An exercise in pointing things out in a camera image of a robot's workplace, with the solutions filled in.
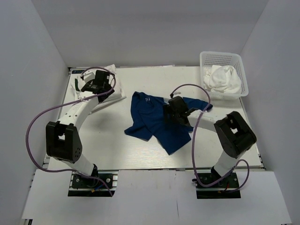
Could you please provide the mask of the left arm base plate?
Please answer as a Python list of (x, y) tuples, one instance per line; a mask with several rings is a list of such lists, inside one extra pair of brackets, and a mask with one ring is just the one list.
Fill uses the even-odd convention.
[[(105, 182), (112, 194), (117, 187), (117, 172), (98, 172), (98, 177)], [(98, 180), (86, 179), (79, 174), (72, 173), (69, 190), (69, 197), (111, 197), (105, 185)]]

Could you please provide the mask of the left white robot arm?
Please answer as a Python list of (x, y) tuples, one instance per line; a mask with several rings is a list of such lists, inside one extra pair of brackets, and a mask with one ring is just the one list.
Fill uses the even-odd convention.
[(91, 111), (112, 93), (114, 87), (109, 78), (115, 74), (105, 68), (98, 68), (94, 76), (81, 75), (75, 82), (76, 101), (57, 122), (46, 125), (46, 153), (83, 174), (83, 182), (94, 187), (99, 182), (96, 166), (83, 155), (79, 130)]

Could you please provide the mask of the blue t shirt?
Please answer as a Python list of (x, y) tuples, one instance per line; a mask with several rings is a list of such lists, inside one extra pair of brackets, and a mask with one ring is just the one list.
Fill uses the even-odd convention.
[(193, 128), (166, 122), (163, 115), (166, 101), (163, 97), (134, 92), (130, 109), (133, 125), (124, 132), (145, 141), (154, 136), (168, 155), (171, 155), (191, 141), (190, 133)]

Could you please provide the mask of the white t shirt stack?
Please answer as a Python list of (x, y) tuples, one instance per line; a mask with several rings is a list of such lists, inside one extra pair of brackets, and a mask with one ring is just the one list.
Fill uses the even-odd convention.
[(114, 64), (100, 69), (75, 68), (70, 70), (70, 89), (75, 100), (88, 96), (102, 94), (98, 96), (99, 104), (92, 112), (96, 112), (106, 106), (116, 103), (126, 98), (121, 82), (116, 76), (116, 66)]

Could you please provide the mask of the white plastic basket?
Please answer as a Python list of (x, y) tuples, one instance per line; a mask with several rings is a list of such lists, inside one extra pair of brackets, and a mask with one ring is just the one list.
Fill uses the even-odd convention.
[(241, 57), (235, 53), (200, 53), (200, 82), (210, 98), (234, 100), (248, 95), (248, 83)]

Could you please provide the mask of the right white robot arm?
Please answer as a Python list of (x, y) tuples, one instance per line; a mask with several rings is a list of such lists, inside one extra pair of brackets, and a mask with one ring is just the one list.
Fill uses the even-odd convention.
[(200, 102), (197, 106), (194, 100), (173, 97), (163, 106), (164, 119), (167, 122), (179, 125), (183, 128), (203, 128), (217, 134), (223, 152), (212, 167), (212, 183), (217, 187), (224, 186), (228, 181), (228, 175), (238, 164), (240, 158), (257, 141), (257, 138), (237, 111), (232, 111), (221, 120), (204, 116), (211, 111), (213, 106), (207, 102)]

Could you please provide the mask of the crumpled white t shirt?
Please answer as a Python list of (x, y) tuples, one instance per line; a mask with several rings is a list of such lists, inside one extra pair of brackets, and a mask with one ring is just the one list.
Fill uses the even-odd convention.
[(203, 75), (204, 88), (210, 92), (240, 94), (241, 79), (233, 66), (213, 65)]

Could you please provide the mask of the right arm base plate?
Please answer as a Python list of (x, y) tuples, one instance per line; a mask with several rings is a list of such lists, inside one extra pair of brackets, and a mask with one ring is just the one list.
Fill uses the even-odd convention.
[(199, 184), (196, 178), (192, 179), (195, 183), (196, 197), (197, 199), (240, 199), (241, 194), (237, 189), (240, 184), (237, 174), (231, 173), (228, 177), (224, 178), (219, 183), (210, 186), (203, 187)]

